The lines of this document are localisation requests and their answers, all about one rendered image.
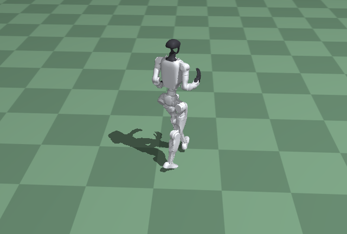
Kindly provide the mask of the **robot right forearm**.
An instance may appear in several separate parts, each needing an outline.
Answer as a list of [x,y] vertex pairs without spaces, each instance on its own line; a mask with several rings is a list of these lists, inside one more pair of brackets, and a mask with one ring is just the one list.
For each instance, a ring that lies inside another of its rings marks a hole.
[[199,80],[197,82],[194,82],[194,80],[193,80],[193,83],[187,84],[187,90],[190,91],[190,90],[196,89],[196,87],[199,84],[200,84]]

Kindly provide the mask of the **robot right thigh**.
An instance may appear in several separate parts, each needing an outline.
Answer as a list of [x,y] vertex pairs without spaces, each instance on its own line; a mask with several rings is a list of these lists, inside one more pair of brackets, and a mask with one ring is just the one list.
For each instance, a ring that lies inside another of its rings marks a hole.
[[187,121],[188,105],[187,103],[178,99],[175,101],[175,110],[177,111],[176,128],[175,130],[170,132],[170,137],[172,140],[174,139],[174,135],[176,133],[179,133],[181,135],[184,130]]

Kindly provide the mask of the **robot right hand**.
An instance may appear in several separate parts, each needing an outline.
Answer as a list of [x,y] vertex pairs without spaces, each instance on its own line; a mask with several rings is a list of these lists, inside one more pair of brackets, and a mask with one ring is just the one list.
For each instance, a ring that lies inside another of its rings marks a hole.
[[197,76],[196,76],[196,78],[194,79],[194,82],[197,82],[198,80],[199,80],[199,82],[200,82],[200,79],[201,79],[201,72],[200,72],[200,70],[199,70],[198,68],[196,68],[196,70],[197,70]]

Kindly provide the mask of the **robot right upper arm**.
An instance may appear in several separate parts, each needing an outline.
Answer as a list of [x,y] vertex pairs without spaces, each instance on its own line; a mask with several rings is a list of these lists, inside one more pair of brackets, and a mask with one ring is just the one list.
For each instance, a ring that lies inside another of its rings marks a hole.
[[179,68],[182,71],[182,84],[181,84],[181,89],[187,90],[187,84],[189,80],[189,70],[190,66],[187,63],[180,62],[179,63]]

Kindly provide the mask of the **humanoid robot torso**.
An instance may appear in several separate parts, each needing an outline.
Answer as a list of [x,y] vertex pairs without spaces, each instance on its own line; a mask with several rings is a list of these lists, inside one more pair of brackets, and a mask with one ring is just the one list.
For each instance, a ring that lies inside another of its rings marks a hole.
[[179,58],[175,57],[176,61],[167,61],[164,56],[161,60],[161,77],[163,85],[169,88],[167,93],[164,94],[163,102],[171,107],[175,107],[175,101],[179,99],[179,95],[176,94],[177,88],[182,82],[182,71],[179,68],[179,63],[183,62]]

